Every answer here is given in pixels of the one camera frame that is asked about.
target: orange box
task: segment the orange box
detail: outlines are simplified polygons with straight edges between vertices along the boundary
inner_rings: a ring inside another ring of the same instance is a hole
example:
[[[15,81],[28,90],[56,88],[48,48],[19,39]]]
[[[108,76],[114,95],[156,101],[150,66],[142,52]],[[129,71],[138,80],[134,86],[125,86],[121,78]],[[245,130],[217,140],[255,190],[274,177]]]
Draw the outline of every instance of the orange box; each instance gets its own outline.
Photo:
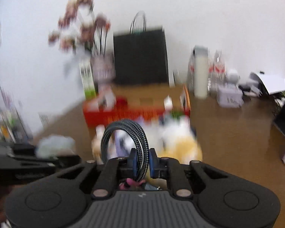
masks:
[[[168,84],[152,84],[146,86],[114,86],[112,91],[116,99],[126,99],[127,105],[114,107],[106,111],[99,108],[108,91],[104,91],[97,98],[87,100],[83,103],[83,113],[88,127],[103,124],[108,125],[120,119],[137,119],[143,117],[145,120],[158,119],[163,115],[164,99],[169,95],[173,102],[173,110],[190,116],[190,100],[188,90],[185,86],[170,88]]]

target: white paper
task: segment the white paper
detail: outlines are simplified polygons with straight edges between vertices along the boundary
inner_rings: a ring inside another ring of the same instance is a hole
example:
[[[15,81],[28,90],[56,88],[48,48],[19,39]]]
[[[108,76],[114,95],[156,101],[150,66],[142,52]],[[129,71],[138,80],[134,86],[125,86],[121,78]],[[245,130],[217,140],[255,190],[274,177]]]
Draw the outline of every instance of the white paper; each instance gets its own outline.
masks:
[[[285,91],[285,76],[251,72],[249,78],[263,83],[269,95]]]

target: desk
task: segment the desk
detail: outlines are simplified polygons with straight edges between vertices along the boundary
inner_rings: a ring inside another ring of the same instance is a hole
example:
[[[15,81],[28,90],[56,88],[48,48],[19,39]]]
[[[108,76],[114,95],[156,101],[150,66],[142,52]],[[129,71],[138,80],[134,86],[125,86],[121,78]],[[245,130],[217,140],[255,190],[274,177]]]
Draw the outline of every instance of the desk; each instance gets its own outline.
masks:
[[[226,109],[213,98],[191,97],[191,105],[191,121],[197,129],[204,162],[274,191],[281,202],[274,227],[285,228],[285,165],[280,160],[285,152],[285,138],[271,125],[272,104],[252,99],[241,109]],[[81,105],[46,128],[34,142],[52,133],[71,136],[78,154],[85,160],[92,158]]]

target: coiled black cable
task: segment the coiled black cable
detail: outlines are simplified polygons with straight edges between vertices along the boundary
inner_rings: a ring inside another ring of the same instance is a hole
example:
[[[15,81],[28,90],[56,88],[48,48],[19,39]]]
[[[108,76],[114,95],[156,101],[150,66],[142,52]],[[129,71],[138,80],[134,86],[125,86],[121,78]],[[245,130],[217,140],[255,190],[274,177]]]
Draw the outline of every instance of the coiled black cable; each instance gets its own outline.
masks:
[[[123,130],[127,132],[134,141],[137,152],[137,175],[134,180],[142,180],[145,177],[149,166],[149,145],[144,130],[137,122],[133,120],[123,119],[112,122],[106,127],[101,140],[102,161],[106,163],[108,160],[107,151],[109,140],[115,130]]]

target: circular pad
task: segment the circular pad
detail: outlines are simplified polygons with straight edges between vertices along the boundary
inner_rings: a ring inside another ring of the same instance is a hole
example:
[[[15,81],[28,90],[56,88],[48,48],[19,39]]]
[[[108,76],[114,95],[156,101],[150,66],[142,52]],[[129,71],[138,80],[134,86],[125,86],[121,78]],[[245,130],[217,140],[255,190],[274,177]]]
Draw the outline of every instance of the circular pad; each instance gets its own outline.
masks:
[[[86,196],[74,181],[62,178],[17,188],[5,202],[7,219],[21,228],[67,227],[78,220],[86,206]]]
[[[225,204],[235,210],[248,211],[259,204],[258,197],[248,191],[231,191],[224,196]]]
[[[48,211],[60,204],[61,197],[53,191],[39,191],[31,193],[25,202],[34,211]]]
[[[198,196],[198,207],[215,226],[261,228],[273,225],[280,202],[269,189],[243,180],[217,179]]]

